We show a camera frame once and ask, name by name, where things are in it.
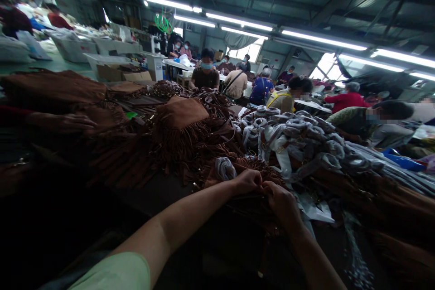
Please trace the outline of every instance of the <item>green hose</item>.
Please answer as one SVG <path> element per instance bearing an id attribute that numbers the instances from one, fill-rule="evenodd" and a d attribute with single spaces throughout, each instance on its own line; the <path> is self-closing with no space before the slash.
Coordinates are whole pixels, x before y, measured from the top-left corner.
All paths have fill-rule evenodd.
<path id="1" fill-rule="evenodd" d="M 154 17 L 154 23 L 157 26 L 157 28 L 159 29 L 159 31 L 163 32 L 163 33 L 169 33 L 169 29 L 170 31 L 172 31 L 172 25 L 171 23 L 163 16 L 164 10 L 162 8 L 162 15 L 161 15 L 161 19 L 160 17 L 155 14 Z"/>

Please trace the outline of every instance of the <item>grey hair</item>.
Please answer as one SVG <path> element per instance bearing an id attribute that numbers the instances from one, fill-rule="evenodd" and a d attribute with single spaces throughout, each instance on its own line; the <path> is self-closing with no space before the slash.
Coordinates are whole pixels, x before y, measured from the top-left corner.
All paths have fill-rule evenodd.
<path id="1" fill-rule="evenodd" d="M 270 69 L 270 68 L 264 68 L 263 72 L 261 74 L 263 75 L 263 77 L 268 78 L 272 74 L 272 69 Z"/>
<path id="2" fill-rule="evenodd" d="M 357 82 L 350 82 L 350 83 L 347 83 L 344 88 L 349 90 L 349 92 L 358 93 L 358 91 L 359 91 L 359 83 L 357 83 Z"/>

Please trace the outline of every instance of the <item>hand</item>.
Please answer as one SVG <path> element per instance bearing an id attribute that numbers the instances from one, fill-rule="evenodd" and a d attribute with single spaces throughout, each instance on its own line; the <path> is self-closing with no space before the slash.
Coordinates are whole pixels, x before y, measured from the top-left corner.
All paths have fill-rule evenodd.
<path id="1" fill-rule="evenodd" d="M 252 191 L 261 191 L 261 174 L 259 171 L 247 169 L 232 180 L 236 185 L 234 195 L 244 195 Z"/>
<path id="2" fill-rule="evenodd" d="M 267 196 L 273 213 L 289 234 L 304 226 L 292 193 L 271 181 L 263 182 L 263 193 Z"/>
<path id="3" fill-rule="evenodd" d="M 362 144 L 363 143 L 363 139 L 361 138 L 360 135 L 349 135 L 347 137 L 347 139 L 355 144 Z"/>
<path id="4" fill-rule="evenodd" d="M 72 134 L 93 129 L 97 124 L 84 115 L 66 114 L 53 115 L 50 113 L 35 112 L 26 117 L 29 125 L 60 134 Z"/>

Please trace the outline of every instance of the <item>fluorescent light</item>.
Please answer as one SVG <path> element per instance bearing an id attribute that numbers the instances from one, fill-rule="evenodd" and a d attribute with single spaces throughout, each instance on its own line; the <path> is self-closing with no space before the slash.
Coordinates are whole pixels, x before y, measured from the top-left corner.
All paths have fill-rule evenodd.
<path id="1" fill-rule="evenodd" d="M 344 43 L 344 42 L 339 42 L 339 41 L 334 41 L 334 40 L 330 40 L 330 39 L 324 39 L 324 38 L 320 38 L 320 37 L 317 37 L 317 36 L 311 36 L 311 35 L 296 33 L 296 32 L 292 32 L 292 31 L 288 31 L 288 30 L 283 30 L 282 33 L 285 34 L 285 35 L 297 37 L 297 38 L 300 38 L 300 39 L 308 39 L 308 40 L 311 40 L 311 41 L 320 42 L 320 43 L 326 43 L 326 44 L 331 44 L 331 45 L 336 45 L 336 46 L 339 46 L 339 47 L 342 47 L 342 48 L 349 48 L 349 49 L 356 50 L 356 51 L 367 50 L 367 47 L 364 47 L 364 46 L 350 44 L 350 43 Z"/>
<path id="2" fill-rule="evenodd" d="M 409 63 L 415 63 L 421 66 L 431 67 L 435 68 L 435 61 L 424 59 L 416 56 L 411 56 L 408 54 L 400 53 L 400 52 L 394 52 L 394 51 L 388 51 L 383 49 L 378 49 L 375 53 L 375 56 L 380 55 L 387 58 L 392 58 L 396 60 L 406 61 Z"/>
<path id="3" fill-rule="evenodd" d="M 263 29 L 263 30 L 266 30 L 266 31 L 269 31 L 269 32 L 271 32 L 273 30 L 273 28 L 269 27 L 269 26 L 254 24 L 254 23 L 250 23 L 250 22 L 246 22 L 246 21 L 243 21 L 243 20 L 238 20 L 238 19 L 234 19 L 234 18 L 230 18 L 230 17 L 219 16 L 219 15 L 210 14 L 210 13 L 206 13 L 206 15 L 207 15 L 207 17 L 210 17 L 210 18 L 224 20 L 224 21 L 229 22 L 229 23 L 240 24 L 241 27 L 243 27 L 243 26 L 249 26 L 249 27 L 253 27 L 253 28 L 256 28 L 256 29 Z"/>
<path id="4" fill-rule="evenodd" d="M 433 76 L 433 75 L 421 74 L 419 72 L 413 72 L 413 73 L 410 73 L 410 75 L 414 76 L 414 77 L 418 77 L 418 78 L 424 78 L 424 79 L 429 79 L 429 80 L 435 81 L 435 76 Z"/>
<path id="5" fill-rule="evenodd" d="M 397 73 L 400 73 L 400 72 L 404 71 L 403 68 L 397 68 L 397 67 L 388 66 L 388 65 L 385 65 L 385 64 L 382 64 L 382 63 L 377 63 L 377 62 L 374 62 L 374 61 L 369 61 L 369 60 L 365 60 L 365 59 L 355 58 L 355 57 L 348 56 L 346 54 L 341 54 L 338 57 L 340 59 L 352 60 L 352 61 L 355 61 L 355 62 L 358 62 L 358 63 L 362 63 L 362 64 L 366 64 L 366 65 L 369 65 L 369 66 L 373 66 L 373 67 L 378 67 L 378 68 L 381 68 L 381 69 L 386 69 L 386 70 L 394 71 L 394 72 L 397 72 Z"/>
<path id="6" fill-rule="evenodd" d="M 168 7 L 174 7 L 177 9 L 182 9 L 182 10 L 188 10 L 188 11 L 193 11 L 193 8 L 189 5 L 184 5 L 178 2 L 173 2 L 173 1 L 169 1 L 169 0 L 147 0 L 148 2 L 153 2 L 153 3 L 157 3 L 159 5 L 165 5 Z"/>
<path id="7" fill-rule="evenodd" d="M 265 39 L 265 40 L 269 39 L 269 38 L 266 37 L 266 36 L 261 36 L 261 35 L 257 35 L 257 34 L 252 34 L 252 33 L 248 33 L 248 32 L 245 32 L 245 31 L 240 31 L 240 30 L 238 30 L 238 29 L 231 29 L 231 28 L 228 28 L 228 27 L 225 27 L 225 26 L 221 26 L 221 28 L 222 28 L 222 30 L 225 30 L 225 31 L 227 31 L 227 32 L 232 32 L 232 33 L 237 33 L 237 34 L 242 34 L 242 35 L 252 36 L 252 37 L 256 37 L 256 38 L 258 38 L 258 39 Z"/>
<path id="8" fill-rule="evenodd" d="M 187 21 L 189 23 L 204 25 L 204 26 L 213 27 L 213 28 L 216 27 L 215 24 L 207 23 L 207 22 L 204 22 L 204 21 L 201 21 L 201 20 L 196 20 L 196 19 L 192 19 L 192 18 L 188 18 L 188 17 L 181 17 L 181 16 L 174 15 L 174 18 L 178 19 L 178 20 L 182 20 L 182 21 Z"/>

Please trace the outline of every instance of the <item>light green shirt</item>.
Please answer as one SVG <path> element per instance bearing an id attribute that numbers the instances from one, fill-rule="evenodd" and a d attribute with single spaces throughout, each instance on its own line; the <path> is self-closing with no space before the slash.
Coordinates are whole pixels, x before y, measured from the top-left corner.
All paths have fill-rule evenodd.
<path id="1" fill-rule="evenodd" d="M 103 259 L 70 290 L 148 290 L 150 267 L 141 254 L 124 252 Z"/>

